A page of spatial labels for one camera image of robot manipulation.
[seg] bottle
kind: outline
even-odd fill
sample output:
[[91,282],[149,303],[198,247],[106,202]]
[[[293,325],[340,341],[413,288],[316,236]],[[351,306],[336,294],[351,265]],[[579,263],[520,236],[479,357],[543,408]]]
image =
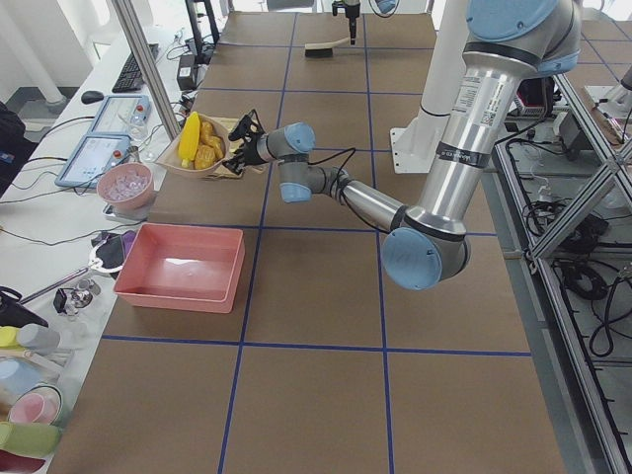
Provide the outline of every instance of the bottle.
[[140,104],[136,106],[136,110],[129,120],[129,137],[132,141],[142,141],[147,138],[145,109]]

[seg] sticker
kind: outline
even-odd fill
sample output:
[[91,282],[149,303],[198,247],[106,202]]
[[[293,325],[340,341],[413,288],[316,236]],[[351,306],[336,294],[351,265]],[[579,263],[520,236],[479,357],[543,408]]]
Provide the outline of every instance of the sticker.
[[485,168],[489,162],[490,155],[477,151],[462,150],[455,148],[442,141],[436,147],[436,157],[439,160],[453,161],[463,165],[474,166],[475,168]]
[[495,77],[465,76],[452,112],[479,126],[496,128],[513,98],[509,84]]

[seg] pink cup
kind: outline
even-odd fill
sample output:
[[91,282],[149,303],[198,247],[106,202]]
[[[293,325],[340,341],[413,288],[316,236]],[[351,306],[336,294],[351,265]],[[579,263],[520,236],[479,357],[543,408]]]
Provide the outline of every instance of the pink cup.
[[21,397],[11,408],[9,421],[50,425],[58,413],[59,404],[56,400],[31,392]]

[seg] pink plastic bin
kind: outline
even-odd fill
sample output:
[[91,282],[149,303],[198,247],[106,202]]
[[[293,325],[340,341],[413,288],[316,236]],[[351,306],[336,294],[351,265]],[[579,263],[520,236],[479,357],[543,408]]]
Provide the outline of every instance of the pink plastic bin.
[[115,293],[134,306],[229,313],[244,254],[239,229],[147,223]]

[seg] black brush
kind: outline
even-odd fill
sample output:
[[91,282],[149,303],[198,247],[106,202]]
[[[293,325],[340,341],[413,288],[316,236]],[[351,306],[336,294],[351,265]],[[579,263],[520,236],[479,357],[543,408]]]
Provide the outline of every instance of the black brush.
[[351,38],[343,38],[331,42],[312,42],[305,45],[305,57],[332,57],[334,46],[340,46],[351,41]]

